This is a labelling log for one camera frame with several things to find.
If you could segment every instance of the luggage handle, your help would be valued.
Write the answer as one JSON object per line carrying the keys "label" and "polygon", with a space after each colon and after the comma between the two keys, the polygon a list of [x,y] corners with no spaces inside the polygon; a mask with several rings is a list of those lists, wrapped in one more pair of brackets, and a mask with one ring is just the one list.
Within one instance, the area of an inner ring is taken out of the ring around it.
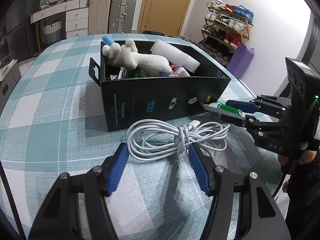
{"label": "luggage handle", "polygon": [[[96,72],[94,71],[94,68],[98,68],[98,75],[99,78],[96,77]],[[95,60],[91,57],[90,58],[90,64],[89,64],[89,76],[93,79],[94,82],[97,83],[97,85],[100,87],[100,66],[95,62]]]}
{"label": "luggage handle", "polygon": [[128,17],[128,15],[126,14],[126,13],[122,13],[123,15],[124,15],[124,20],[123,20],[123,22],[122,23],[125,23],[126,21],[127,21],[127,17]]}

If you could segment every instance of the black box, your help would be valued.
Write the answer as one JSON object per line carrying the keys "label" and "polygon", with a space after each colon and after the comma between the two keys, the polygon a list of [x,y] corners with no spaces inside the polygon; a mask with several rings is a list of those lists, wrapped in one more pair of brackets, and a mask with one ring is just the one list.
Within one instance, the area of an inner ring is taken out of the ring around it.
{"label": "black box", "polygon": [[[125,41],[116,41],[120,45]],[[135,41],[138,52],[151,54],[153,41]],[[111,80],[119,67],[105,63],[101,54],[100,66],[90,59],[89,75],[101,87],[104,112],[109,131],[129,128],[141,119],[171,120],[206,112],[201,104],[216,102],[230,78],[214,63],[194,48],[172,44],[190,55],[200,66],[191,77],[152,77]],[[95,75],[95,66],[99,78]]]}

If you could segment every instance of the wooden door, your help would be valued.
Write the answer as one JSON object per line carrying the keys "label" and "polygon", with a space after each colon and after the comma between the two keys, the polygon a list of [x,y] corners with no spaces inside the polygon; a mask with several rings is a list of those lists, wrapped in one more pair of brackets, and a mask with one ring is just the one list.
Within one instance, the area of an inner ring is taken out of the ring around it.
{"label": "wooden door", "polygon": [[146,0],[140,33],[147,30],[177,36],[185,17],[188,1]]}

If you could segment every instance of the suitcase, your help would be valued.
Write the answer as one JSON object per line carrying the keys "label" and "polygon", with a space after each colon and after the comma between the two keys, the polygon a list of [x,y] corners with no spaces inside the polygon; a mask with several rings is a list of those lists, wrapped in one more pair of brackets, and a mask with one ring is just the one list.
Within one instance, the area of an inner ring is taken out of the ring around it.
{"label": "suitcase", "polygon": [[131,33],[137,0],[112,0],[108,33]]}
{"label": "suitcase", "polygon": [[111,0],[90,0],[88,35],[108,33]]}

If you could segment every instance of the purple bag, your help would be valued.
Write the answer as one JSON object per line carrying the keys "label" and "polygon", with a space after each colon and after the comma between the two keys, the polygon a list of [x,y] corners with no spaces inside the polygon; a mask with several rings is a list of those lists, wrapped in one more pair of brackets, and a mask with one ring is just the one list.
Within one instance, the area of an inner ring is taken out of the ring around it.
{"label": "purple bag", "polygon": [[249,66],[253,56],[254,48],[248,49],[244,43],[239,44],[227,66],[227,70],[239,80]]}

